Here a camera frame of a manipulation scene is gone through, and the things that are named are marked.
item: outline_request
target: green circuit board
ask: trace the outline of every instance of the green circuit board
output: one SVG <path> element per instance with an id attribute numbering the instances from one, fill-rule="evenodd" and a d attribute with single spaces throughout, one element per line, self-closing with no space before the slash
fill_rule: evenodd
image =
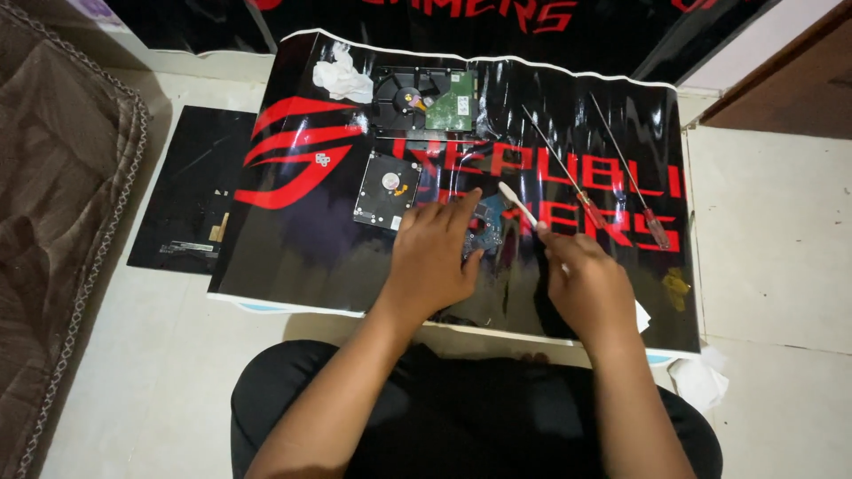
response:
<path id="1" fill-rule="evenodd" d="M 472 72 L 450 73 L 450 90 L 426 110 L 426 130 L 471 131 L 474 93 Z"/>

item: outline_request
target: hand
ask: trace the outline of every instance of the hand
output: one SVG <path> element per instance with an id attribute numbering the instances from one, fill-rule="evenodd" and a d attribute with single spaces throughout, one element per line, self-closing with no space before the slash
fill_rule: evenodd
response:
<path id="1" fill-rule="evenodd" d="M 479 188 L 461 201 L 411 208 L 402 217 L 391 257 L 390 275 L 375 308 L 390 308 L 411 334 L 439 309 L 474 293 L 484 251 L 470 254 L 462 267 L 468 223 L 482 196 Z"/>
<path id="2" fill-rule="evenodd" d="M 641 346 L 636 299 L 625 269 L 589 236 L 559 236 L 537 226 L 550 262 L 548 296 L 590 355 L 607 347 Z M 562 269 L 566 265 L 569 274 Z"/>

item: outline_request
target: brown blanket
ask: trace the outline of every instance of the brown blanket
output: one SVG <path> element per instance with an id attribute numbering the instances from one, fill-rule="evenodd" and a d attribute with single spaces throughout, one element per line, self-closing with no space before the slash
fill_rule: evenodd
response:
<path id="1" fill-rule="evenodd" d="M 145 145 L 140 97 L 0 0 L 0 477 L 24 477 Z"/>

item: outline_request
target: person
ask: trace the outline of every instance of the person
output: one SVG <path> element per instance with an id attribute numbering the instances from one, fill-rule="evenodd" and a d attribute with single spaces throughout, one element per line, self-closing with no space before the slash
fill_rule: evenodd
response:
<path id="1" fill-rule="evenodd" d="M 474 292 L 483 251 L 462 265 L 461 250 L 480 196 L 403 216 L 387 282 L 341 348 L 289 341 L 251 361 L 231 400 L 234 477 L 721 476 L 711 427 L 653 382 L 625 271 L 588 236 L 538 225 L 550 300 L 591 370 L 410 347 Z"/>

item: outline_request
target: red screwdriver handle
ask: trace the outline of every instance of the red screwdriver handle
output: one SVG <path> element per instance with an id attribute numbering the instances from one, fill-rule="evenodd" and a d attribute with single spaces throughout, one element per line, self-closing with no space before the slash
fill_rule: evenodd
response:
<path id="1" fill-rule="evenodd" d="M 648 225 L 648 230 L 651 232 L 653 236 L 653 240 L 657 242 L 657 245 L 661 250 L 668 250 L 671 248 L 671 243 L 669 242 L 669 235 L 665 233 L 663 229 L 663 225 L 659 222 L 656 216 L 653 215 L 653 211 L 650 208 L 644 211 L 645 214 L 645 223 Z"/>
<path id="2" fill-rule="evenodd" d="M 597 206 L 589 198 L 589 195 L 586 194 L 585 191 L 581 191 L 577 193 L 577 199 L 579 199 L 580 203 L 583 204 L 583 209 L 586 211 L 586 214 L 589 215 L 591 224 L 595 225 L 595 228 L 597 229 L 603 229 L 604 225 L 607 224 L 607 220 L 603 219 L 601 211 L 597 209 Z"/>

